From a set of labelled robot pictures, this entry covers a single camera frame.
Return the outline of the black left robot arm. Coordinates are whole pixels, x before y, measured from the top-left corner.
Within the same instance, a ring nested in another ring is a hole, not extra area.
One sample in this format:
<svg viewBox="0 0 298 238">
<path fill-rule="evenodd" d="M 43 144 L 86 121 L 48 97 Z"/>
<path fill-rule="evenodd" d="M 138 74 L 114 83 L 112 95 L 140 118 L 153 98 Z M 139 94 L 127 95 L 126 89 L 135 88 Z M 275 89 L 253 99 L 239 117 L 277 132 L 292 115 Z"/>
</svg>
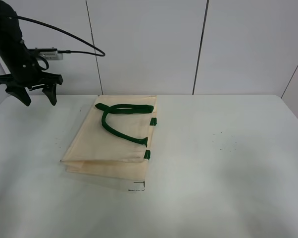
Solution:
<svg viewBox="0 0 298 238">
<path fill-rule="evenodd" d="M 56 86 L 63 83 L 60 74 L 45 72 L 49 64 L 46 59 L 29 50 L 24 40 L 13 8 L 0 0 L 0 57 L 9 74 L 0 75 L 0 86 L 6 86 L 6 93 L 31 104 L 27 90 L 42 89 L 50 103 L 57 103 Z"/>
</svg>

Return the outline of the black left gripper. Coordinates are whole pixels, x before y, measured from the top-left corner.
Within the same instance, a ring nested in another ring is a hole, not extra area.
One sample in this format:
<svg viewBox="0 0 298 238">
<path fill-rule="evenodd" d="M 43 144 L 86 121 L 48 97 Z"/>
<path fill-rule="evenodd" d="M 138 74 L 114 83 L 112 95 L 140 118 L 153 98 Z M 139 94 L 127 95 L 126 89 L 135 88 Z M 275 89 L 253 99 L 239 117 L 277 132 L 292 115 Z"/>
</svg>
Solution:
<svg viewBox="0 0 298 238">
<path fill-rule="evenodd" d="M 42 53 L 55 53 L 56 49 L 21 49 L 0 50 L 0 57 L 6 64 L 9 74 L 0 75 L 0 85 L 7 86 L 6 93 L 17 98 L 24 105 L 31 104 L 31 98 L 25 88 L 35 88 L 43 85 L 42 92 L 50 103 L 55 106 L 56 85 L 63 83 L 60 74 L 48 73 L 48 61 Z"/>
</svg>

